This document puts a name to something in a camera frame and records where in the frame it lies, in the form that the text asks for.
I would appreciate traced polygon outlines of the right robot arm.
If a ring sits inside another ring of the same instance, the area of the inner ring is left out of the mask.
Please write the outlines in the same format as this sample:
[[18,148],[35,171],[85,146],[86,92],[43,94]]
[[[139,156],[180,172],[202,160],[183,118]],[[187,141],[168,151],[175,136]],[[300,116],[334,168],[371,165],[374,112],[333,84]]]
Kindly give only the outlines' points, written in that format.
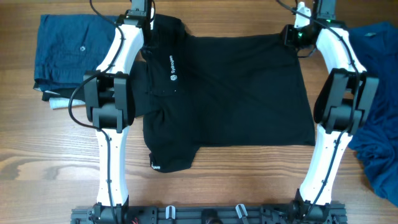
[[343,21],[336,20],[335,1],[313,1],[307,7],[279,4],[295,15],[281,32],[284,44],[296,51],[318,50],[328,78],[314,104],[317,136],[308,172],[285,209],[288,223],[341,223],[345,206],[331,201],[331,192],[345,149],[369,116],[379,84],[358,61]]

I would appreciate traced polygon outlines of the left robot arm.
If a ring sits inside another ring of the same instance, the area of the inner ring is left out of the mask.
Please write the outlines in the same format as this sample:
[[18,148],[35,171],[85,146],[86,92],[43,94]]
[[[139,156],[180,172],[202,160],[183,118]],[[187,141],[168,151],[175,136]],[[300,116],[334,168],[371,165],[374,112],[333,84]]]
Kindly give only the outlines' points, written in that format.
[[86,114],[89,127],[96,131],[100,158],[99,191],[88,213],[93,223],[126,222],[126,140],[136,112],[129,73],[150,38],[152,4],[133,1],[131,8],[112,22],[115,36],[108,53],[96,70],[87,71],[83,78]]

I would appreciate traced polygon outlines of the black polo shirt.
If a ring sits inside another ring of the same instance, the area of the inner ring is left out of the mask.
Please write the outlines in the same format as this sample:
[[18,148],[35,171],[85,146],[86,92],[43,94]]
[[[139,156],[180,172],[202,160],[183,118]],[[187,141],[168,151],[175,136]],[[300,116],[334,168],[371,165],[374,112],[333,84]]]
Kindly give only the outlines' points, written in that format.
[[314,145],[299,59],[278,34],[196,37],[158,14],[141,54],[132,90],[154,170],[189,169],[201,147]]

